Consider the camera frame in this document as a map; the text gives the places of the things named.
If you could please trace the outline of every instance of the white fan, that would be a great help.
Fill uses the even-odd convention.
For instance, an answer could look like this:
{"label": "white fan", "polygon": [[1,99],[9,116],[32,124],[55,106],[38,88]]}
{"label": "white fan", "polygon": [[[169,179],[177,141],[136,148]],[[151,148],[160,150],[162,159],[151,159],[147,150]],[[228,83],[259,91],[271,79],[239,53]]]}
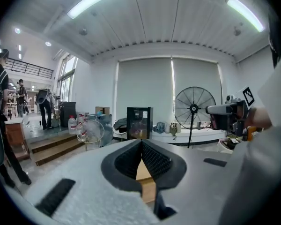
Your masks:
{"label": "white fan", "polygon": [[77,126],[77,138],[84,142],[87,151],[88,143],[96,143],[100,147],[101,139],[104,136],[104,127],[95,120],[86,120]]}

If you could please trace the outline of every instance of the fan stand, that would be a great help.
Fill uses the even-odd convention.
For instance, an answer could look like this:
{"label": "fan stand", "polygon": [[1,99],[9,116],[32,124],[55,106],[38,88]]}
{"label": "fan stand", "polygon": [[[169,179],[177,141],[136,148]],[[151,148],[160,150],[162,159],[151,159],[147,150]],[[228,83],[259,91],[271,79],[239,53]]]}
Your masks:
{"label": "fan stand", "polygon": [[194,120],[194,115],[198,113],[198,109],[199,107],[196,104],[192,104],[189,108],[192,114],[192,121],[191,121],[191,130],[189,132],[187,148],[189,148],[189,146],[191,145],[193,120]]}

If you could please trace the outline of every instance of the man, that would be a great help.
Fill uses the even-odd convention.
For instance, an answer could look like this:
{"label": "man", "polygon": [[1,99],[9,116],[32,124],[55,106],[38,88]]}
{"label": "man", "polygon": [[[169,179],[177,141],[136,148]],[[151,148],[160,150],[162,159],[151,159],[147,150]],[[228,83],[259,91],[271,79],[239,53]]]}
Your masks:
{"label": "man", "polygon": [[20,85],[20,92],[19,92],[19,113],[20,117],[23,117],[23,109],[24,109],[24,99],[26,96],[26,89],[23,84],[23,79],[20,79],[18,84]]}
{"label": "man", "polygon": [[[8,75],[5,69],[3,68],[3,66],[6,63],[8,56],[9,56],[9,51],[7,49],[3,49],[2,52],[0,53],[0,103],[2,102],[1,109],[0,109],[0,146],[1,143],[3,143],[4,152],[9,162],[11,163],[12,167],[14,168],[14,171],[17,174],[19,180],[29,185],[31,184],[31,180],[29,179],[27,174],[22,170],[18,159],[15,157],[15,154],[8,143],[6,128],[5,128],[5,121],[7,121],[7,118],[4,116],[3,111],[5,110],[7,104]],[[7,185],[9,185],[12,188],[15,187],[15,182],[10,178],[4,164],[0,165],[0,173],[3,176]]]}
{"label": "man", "polygon": [[[41,110],[41,115],[42,115],[43,130],[46,130],[46,129],[53,128],[51,126],[51,114],[53,113],[55,115],[55,110],[54,110],[55,99],[54,99],[53,95],[50,93],[50,90],[47,90],[47,89],[43,89],[43,90],[46,90],[47,93],[46,93],[46,97],[41,100],[43,102],[39,103],[39,109]],[[45,109],[46,109],[47,115],[48,115],[47,122],[46,122]]]}

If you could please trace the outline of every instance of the balcony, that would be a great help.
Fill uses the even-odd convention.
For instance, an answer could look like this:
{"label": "balcony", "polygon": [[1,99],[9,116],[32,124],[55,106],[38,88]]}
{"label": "balcony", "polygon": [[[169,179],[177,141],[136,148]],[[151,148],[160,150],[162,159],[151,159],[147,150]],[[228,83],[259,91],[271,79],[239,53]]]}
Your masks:
{"label": "balcony", "polygon": [[31,63],[23,62],[20,60],[8,58],[6,64],[3,66],[6,70],[11,70],[19,73],[26,73],[39,77],[52,79],[54,70],[33,65]]}

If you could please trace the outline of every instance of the box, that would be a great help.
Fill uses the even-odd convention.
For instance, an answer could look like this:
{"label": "box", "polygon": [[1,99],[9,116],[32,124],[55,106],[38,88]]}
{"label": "box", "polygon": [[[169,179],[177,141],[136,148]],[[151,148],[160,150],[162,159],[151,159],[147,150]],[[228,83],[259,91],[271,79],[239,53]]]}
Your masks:
{"label": "box", "polygon": [[109,115],[109,107],[95,107],[95,113],[102,112],[102,114]]}

